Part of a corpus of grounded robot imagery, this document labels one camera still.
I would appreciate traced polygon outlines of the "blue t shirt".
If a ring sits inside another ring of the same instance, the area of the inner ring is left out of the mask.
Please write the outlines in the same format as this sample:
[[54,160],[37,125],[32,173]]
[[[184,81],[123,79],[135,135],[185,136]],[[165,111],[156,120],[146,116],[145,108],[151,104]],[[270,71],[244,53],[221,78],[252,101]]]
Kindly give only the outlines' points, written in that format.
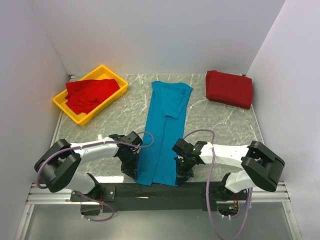
[[152,95],[145,124],[143,143],[149,147],[139,153],[135,182],[144,186],[176,186],[177,154],[172,150],[184,136],[187,106],[193,88],[183,82],[151,83]]

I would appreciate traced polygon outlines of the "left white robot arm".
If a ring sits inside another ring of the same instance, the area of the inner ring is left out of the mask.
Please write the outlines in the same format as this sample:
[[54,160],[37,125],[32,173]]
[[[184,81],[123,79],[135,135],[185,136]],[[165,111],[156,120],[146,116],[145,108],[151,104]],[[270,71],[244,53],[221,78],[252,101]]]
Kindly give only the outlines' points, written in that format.
[[111,134],[102,140],[86,143],[69,143],[60,139],[34,165],[36,184],[52,193],[70,189],[82,193],[88,201],[94,201],[103,194],[101,184],[90,173],[77,173],[79,165],[102,158],[119,158],[121,172],[136,179],[138,147],[142,143],[134,131],[128,135]]

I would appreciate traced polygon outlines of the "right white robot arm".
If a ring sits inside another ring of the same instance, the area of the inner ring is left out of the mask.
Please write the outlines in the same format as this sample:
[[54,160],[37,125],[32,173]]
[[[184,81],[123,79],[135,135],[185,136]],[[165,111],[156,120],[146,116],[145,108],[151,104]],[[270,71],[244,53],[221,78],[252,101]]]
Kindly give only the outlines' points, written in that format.
[[239,168],[228,172],[222,180],[209,185],[209,197],[216,201],[232,200],[236,194],[258,187],[266,192],[275,192],[283,173],[285,162],[259,141],[250,145],[229,146],[197,141],[196,144],[180,138],[172,150],[177,170],[177,184],[194,176],[195,165],[222,164]]

